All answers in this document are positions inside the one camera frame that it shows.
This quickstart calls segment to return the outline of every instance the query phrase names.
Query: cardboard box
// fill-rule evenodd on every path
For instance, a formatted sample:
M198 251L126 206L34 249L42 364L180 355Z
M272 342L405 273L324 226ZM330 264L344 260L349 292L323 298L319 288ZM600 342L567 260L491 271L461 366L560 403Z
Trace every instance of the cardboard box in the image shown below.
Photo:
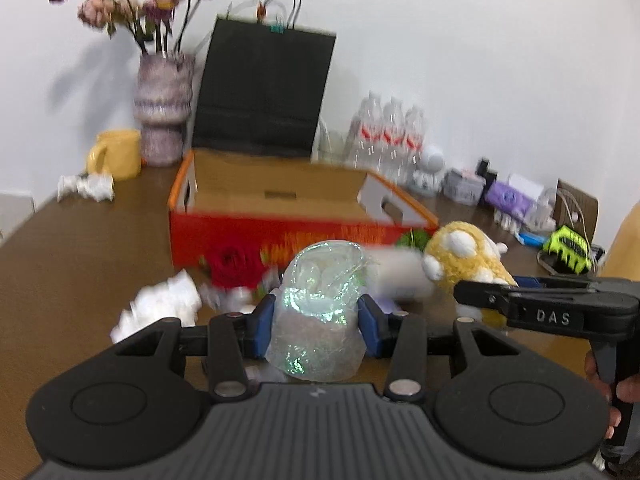
M175 267L195 266L229 238L259 244L270 263L285 267L322 240L391 245L410 229L438 227L432 213L375 174L206 149L184 159L168 205Z

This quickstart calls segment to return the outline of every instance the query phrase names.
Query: human hand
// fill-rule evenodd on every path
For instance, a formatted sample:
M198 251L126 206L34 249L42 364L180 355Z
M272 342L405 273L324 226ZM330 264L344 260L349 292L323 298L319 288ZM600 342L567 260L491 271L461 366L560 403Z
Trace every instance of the human hand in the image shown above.
M593 352L587 352L584 359L584 372L587 374L587 380L611 402L611 384L604 383L600 379ZM640 374L636 374L619 382L616 387L616 396L622 402L628 402L629 404L640 402ZM614 429L618 427L621 419L622 414L620 410L612 407L609 410L609 429L607 430L605 438L611 438L613 436Z

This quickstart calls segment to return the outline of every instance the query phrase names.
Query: white crumpled tissue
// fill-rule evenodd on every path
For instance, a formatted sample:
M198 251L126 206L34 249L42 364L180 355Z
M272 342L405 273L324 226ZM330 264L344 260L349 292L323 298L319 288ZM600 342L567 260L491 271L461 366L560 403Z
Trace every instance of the white crumpled tissue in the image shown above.
M130 310L122 311L120 322L111 330L111 341L116 344L163 317L179 317L182 326L194 326L201 306L195 283L181 270L166 282L140 289Z
M82 198L93 198L96 202L113 200L113 177L109 173L61 176L58 181L58 202L72 193L78 193Z

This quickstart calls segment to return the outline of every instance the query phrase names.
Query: iridescent plastic bag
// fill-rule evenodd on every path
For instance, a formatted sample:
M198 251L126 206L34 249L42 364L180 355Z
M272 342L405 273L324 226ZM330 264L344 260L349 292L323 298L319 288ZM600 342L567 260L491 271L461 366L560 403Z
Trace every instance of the iridescent plastic bag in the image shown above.
M271 365L307 381L356 374L365 352L358 298L366 257L351 242L329 240L300 251L284 273L266 353Z

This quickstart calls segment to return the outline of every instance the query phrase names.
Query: vase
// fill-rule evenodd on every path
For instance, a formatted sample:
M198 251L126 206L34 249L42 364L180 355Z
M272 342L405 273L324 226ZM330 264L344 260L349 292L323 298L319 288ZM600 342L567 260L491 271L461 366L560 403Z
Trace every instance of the vase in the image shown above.
M184 54L140 58L134 117L142 123L141 151L148 166L170 166L182 158L193 68L194 58Z

